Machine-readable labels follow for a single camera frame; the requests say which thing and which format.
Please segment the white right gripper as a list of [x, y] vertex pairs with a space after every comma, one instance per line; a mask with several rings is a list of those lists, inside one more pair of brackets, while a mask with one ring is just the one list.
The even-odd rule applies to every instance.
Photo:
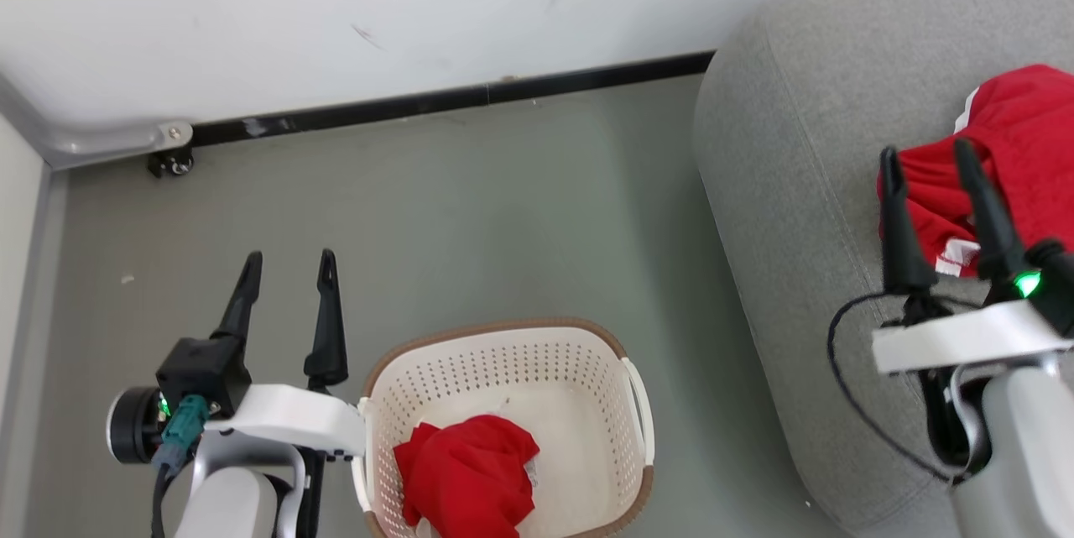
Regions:
[[[1013, 287], [1029, 266], [1008, 207], [983, 170], [971, 141], [956, 139], [954, 151], [962, 189], [972, 205], [979, 244], [978, 277], [995, 287]], [[927, 293], [937, 285], [937, 271], [925, 258], [910, 216], [909, 183], [896, 148], [883, 148], [879, 169], [884, 292]], [[876, 369], [888, 374], [1012, 361], [1070, 349], [1071, 339], [1056, 332], [1028, 300], [872, 332]]]

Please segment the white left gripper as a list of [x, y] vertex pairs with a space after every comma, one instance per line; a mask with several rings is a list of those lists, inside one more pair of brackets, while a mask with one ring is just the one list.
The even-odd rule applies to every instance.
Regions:
[[[263, 255], [247, 255], [222, 320], [211, 339], [248, 337], [253, 304], [260, 293]], [[333, 457], [365, 457], [366, 426], [354, 405], [322, 393], [348, 380], [347, 339], [336, 255], [322, 251], [317, 275], [319, 310], [310, 354], [305, 358], [307, 389], [287, 384], [249, 386], [237, 411], [211, 420], [207, 431], [236, 431], [249, 437], [309, 447]]]

